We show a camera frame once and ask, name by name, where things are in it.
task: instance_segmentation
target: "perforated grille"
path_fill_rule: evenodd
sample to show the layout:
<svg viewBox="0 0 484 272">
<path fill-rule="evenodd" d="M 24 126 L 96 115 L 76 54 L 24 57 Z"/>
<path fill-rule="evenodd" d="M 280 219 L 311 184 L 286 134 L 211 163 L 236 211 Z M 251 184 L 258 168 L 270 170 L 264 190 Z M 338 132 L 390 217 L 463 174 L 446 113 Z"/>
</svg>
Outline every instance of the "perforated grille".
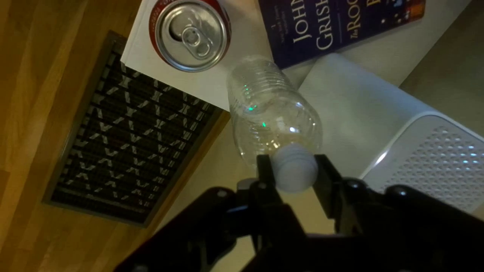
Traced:
<svg viewBox="0 0 484 272">
<path fill-rule="evenodd" d="M 125 67 L 124 42 L 109 52 L 50 200 L 146 224 L 220 111 Z"/>
<path fill-rule="evenodd" d="M 455 128 L 439 126 L 380 190 L 409 185 L 468 211 L 484 196 L 484 149 L 468 139 Z"/>
</svg>

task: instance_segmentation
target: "white bottle cap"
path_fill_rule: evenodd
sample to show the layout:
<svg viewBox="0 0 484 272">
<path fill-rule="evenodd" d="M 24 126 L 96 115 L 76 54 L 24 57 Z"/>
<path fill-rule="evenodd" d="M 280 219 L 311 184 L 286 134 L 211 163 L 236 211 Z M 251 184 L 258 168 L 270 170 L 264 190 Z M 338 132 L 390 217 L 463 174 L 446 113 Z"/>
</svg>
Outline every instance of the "white bottle cap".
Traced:
<svg viewBox="0 0 484 272">
<path fill-rule="evenodd" d="M 276 187 L 288 193 L 308 189 L 318 176 L 314 155 L 297 143 L 279 148 L 271 157 L 271 163 Z"/>
</svg>

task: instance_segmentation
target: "book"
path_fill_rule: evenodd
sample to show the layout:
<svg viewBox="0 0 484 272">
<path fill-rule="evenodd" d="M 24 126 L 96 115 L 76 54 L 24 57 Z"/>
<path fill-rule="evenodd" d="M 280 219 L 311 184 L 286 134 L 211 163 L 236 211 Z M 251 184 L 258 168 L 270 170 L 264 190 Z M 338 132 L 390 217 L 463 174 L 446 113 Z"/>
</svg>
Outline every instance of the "book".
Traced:
<svg viewBox="0 0 484 272">
<path fill-rule="evenodd" d="M 421 19 L 425 0 L 259 0 L 281 69 Z"/>
</svg>

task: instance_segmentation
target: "white table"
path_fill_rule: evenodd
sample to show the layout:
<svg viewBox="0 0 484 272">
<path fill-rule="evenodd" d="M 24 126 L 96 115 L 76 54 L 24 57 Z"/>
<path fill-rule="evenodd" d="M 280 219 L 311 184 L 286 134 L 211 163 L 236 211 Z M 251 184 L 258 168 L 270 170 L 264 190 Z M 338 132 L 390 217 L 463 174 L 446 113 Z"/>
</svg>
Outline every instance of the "white table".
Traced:
<svg viewBox="0 0 484 272">
<path fill-rule="evenodd" d="M 224 59 L 215 67 L 200 73 L 178 71 L 167 65 L 154 51 L 148 34 L 148 19 L 156 1 L 142 1 L 121 61 L 134 70 L 228 110 L 226 79 L 230 66 L 248 55 L 271 56 L 257 0 L 219 0 L 232 23 L 232 41 Z M 340 52 L 347 59 L 399 86 L 469 2 L 427 0 L 422 20 Z M 314 60 L 310 60 L 290 67 L 284 73 L 299 87 L 313 64 Z"/>
</svg>

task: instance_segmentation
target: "clear plastic bottle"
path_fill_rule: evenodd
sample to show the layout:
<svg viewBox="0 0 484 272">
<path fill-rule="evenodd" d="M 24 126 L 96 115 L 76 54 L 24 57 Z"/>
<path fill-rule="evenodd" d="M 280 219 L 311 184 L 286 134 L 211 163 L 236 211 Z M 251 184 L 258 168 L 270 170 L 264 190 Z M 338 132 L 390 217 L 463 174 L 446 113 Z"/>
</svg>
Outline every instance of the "clear plastic bottle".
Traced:
<svg viewBox="0 0 484 272">
<path fill-rule="evenodd" d="M 243 59 L 227 79 L 234 139 L 244 161 L 271 156 L 276 185 L 288 192 L 310 187 L 318 167 L 313 154 L 322 143 L 317 112 L 270 60 Z"/>
</svg>

